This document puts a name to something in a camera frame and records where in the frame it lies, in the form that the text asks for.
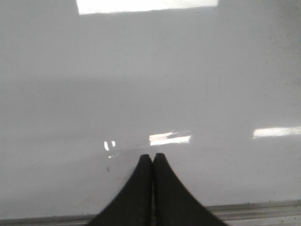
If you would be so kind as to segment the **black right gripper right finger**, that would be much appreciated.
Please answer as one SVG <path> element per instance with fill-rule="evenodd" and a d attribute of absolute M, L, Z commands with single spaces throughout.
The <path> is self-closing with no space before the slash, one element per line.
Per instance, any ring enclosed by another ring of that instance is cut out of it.
<path fill-rule="evenodd" d="M 153 161 L 156 223 L 158 226 L 225 226 L 185 188 L 163 153 Z"/>

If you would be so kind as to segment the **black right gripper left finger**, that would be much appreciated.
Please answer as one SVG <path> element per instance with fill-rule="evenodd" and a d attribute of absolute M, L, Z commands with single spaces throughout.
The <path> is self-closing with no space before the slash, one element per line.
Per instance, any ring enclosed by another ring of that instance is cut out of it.
<path fill-rule="evenodd" d="M 129 180 L 89 226 L 149 226 L 152 205 L 152 161 L 140 156 Z"/>

